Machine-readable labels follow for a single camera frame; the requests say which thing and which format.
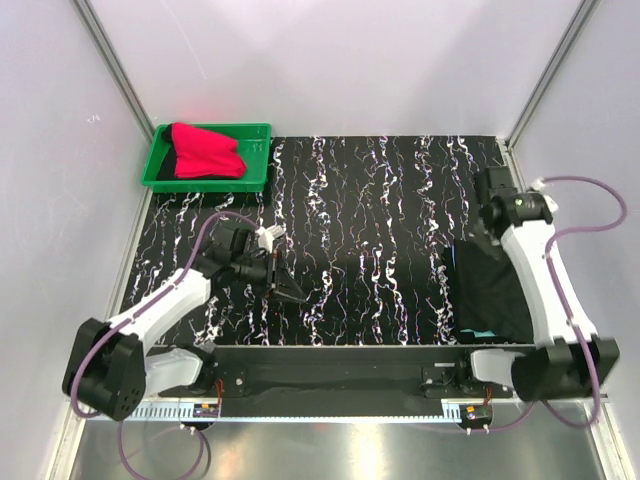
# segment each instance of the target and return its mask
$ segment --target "gray floor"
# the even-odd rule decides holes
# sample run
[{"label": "gray floor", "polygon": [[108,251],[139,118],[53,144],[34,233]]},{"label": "gray floor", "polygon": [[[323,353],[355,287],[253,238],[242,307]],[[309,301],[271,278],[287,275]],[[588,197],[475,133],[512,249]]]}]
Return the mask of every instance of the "gray floor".
[{"label": "gray floor", "polygon": [[[584,418],[578,404],[562,408]],[[495,412],[494,424],[500,425],[518,410],[499,404]],[[126,423],[125,450],[132,452],[168,426]],[[198,452],[197,441],[187,435],[176,431],[150,442],[132,465],[154,480],[179,477]],[[206,437],[210,466],[205,471],[205,458],[194,479],[604,479],[589,431],[563,426],[540,406],[518,428],[487,436],[445,435],[397,424],[221,423]],[[116,448],[114,422],[88,422],[71,478],[130,478]]]}]

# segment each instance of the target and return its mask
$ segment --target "cable connector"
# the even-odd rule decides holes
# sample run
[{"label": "cable connector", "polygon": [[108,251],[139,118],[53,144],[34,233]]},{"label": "cable connector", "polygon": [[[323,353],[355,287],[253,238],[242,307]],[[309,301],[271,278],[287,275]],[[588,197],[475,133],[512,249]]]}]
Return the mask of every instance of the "cable connector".
[{"label": "cable connector", "polygon": [[269,228],[260,227],[256,230],[258,234],[258,246],[264,248],[267,252],[273,251],[273,241],[284,235],[284,228],[280,225],[272,225]]},{"label": "cable connector", "polygon": [[542,177],[536,178],[533,182],[531,182],[531,189],[536,192],[541,192],[546,188],[547,184],[544,183],[544,179]]}]

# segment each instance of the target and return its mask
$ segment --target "white panel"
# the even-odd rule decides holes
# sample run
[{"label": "white panel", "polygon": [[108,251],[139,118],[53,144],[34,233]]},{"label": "white panel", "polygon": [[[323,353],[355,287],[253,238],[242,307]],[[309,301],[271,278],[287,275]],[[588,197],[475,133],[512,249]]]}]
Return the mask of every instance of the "white panel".
[{"label": "white panel", "polygon": [[70,1],[0,2],[0,477],[40,478],[80,323],[105,314],[148,148]]},{"label": "white panel", "polygon": [[[560,250],[582,305],[601,335],[614,335],[621,361],[607,383],[618,424],[640,466],[640,3],[603,1],[524,136],[516,154],[528,181],[558,174],[607,181],[627,199],[626,224],[604,234],[561,240]],[[594,225],[617,215],[595,187],[558,184],[560,227]]]},{"label": "white panel", "polygon": [[579,0],[92,0],[155,124],[506,135]]}]

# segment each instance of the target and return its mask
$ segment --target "folded black fabric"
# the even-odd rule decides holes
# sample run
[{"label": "folded black fabric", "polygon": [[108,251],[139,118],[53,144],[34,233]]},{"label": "folded black fabric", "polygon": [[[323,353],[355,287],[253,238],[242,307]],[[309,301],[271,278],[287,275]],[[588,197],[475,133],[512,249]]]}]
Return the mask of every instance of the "folded black fabric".
[{"label": "folded black fabric", "polygon": [[445,250],[456,331],[491,331],[510,342],[533,343],[531,315],[518,275],[504,252],[497,257],[464,240]]}]

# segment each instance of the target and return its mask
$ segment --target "green tray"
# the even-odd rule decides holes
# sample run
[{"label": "green tray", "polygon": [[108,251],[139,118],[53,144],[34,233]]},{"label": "green tray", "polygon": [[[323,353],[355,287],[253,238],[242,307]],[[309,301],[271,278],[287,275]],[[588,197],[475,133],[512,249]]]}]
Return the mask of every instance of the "green tray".
[{"label": "green tray", "polygon": [[142,173],[142,184],[155,193],[183,192],[261,192],[267,181],[271,125],[246,123],[226,125],[194,124],[194,127],[221,133],[238,141],[238,154],[247,164],[247,171],[238,180],[156,180],[169,144],[162,139],[168,125],[160,125],[153,137],[151,151]]}]

